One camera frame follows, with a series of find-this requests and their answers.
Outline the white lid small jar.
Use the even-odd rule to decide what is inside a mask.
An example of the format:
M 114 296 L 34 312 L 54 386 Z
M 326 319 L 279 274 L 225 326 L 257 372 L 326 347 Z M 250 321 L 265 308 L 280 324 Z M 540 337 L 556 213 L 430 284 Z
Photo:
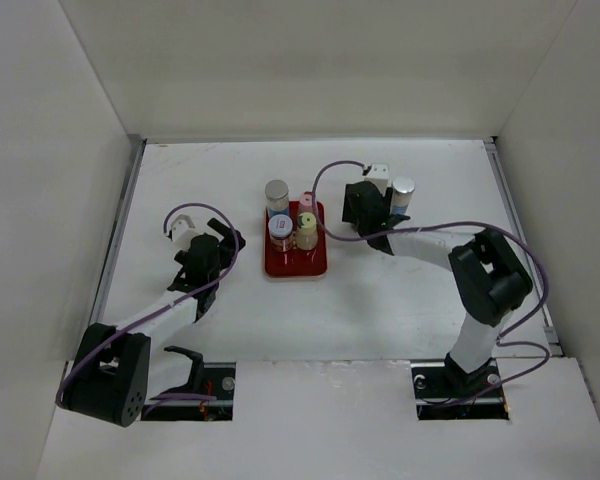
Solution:
M 274 251 L 285 253 L 294 247 L 294 224 L 286 214 L 277 214 L 268 221 L 269 241 Z

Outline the yellow lid spice jar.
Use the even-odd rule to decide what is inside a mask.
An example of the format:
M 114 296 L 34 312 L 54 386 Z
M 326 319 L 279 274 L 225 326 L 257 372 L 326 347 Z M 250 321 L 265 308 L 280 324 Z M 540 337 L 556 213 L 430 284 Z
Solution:
M 314 214 L 301 213 L 297 221 L 296 246 L 303 251 L 313 250 L 318 243 L 317 221 Z

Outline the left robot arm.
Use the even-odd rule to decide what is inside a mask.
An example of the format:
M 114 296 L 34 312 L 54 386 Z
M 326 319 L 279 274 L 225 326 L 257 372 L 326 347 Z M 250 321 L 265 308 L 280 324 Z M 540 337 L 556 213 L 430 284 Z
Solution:
M 205 377 L 204 357 L 176 345 L 175 337 L 201 320 L 217 299 L 220 281 L 246 242 L 216 218 L 176 253 L 172 283 L 150 307 L 84 332 L 71 371 L 56 395 L 58 407 L 127 427 L 172 402 L 206 411 L 220 398 Z

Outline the silver lid blue label jar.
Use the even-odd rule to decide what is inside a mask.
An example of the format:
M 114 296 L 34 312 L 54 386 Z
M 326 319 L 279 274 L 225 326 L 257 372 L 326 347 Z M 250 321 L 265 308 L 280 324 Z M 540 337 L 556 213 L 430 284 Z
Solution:
M 269 218 L 289 215 L 289 188 L 280 179 L 270 180 L 265 186 L 266 212 Z

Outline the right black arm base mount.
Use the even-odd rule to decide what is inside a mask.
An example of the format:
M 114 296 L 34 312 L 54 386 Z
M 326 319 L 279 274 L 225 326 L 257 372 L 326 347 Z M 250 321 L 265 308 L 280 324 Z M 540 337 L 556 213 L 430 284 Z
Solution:
M 470 397 L 482 389 L 491 387 L 488 377 L 498 374 L 499 370 L 493 358 L 489 358 L 476 370 L 467 373 L 447 354 L 444 359 L 443 377 L 452 393 L 457 397 Z

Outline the pink lid spice jar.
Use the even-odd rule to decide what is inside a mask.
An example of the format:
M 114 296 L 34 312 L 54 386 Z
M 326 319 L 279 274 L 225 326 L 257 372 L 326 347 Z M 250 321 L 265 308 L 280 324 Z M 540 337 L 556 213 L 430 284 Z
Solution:
M 318 202 L 314 198 L 314 195 L 310 191 L 305 191 L 302 193 L 298 200 L 298 215 L 302 215 L 305 213 L 311 213 L 315 217 L 318 217 Z

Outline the tall silver lid spice jar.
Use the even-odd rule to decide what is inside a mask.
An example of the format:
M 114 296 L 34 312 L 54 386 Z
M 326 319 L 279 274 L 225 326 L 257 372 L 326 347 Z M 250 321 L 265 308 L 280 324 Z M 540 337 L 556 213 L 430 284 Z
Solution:
M 415 192 L 415 182 L 409 177 L 396 177 L 392 181 L 390 213 L 405 215 Z

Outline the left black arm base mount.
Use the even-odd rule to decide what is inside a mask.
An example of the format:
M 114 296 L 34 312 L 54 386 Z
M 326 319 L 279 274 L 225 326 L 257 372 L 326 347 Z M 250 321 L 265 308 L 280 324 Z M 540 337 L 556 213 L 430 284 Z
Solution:
M 184 372 L 186 379 L 182 382 L 176 382 L 168 390 L 167 394 L 198 394 L 201 389 L 205 364 L 201 353 L 179 346 L 169 346 L 164 349 L 172 355 L 176 355 L 177 360 L 184 361 Z

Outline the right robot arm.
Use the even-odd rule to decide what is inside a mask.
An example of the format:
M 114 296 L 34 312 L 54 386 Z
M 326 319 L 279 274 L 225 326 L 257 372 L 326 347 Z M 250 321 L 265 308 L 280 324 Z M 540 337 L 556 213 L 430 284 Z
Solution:
M 399 233 L 406 218 L 390 212 L 387 194 L 369 181 L 345 186 L 342 221 L 385 254 L 420 260 L 452 273 L 466 315 L 444 359 L 452 396 L 474 394 L 489 375 L 502 324 L 532 291 L 532 280 L 505 236 L 485 228 L 473 235 L 447 231 Z

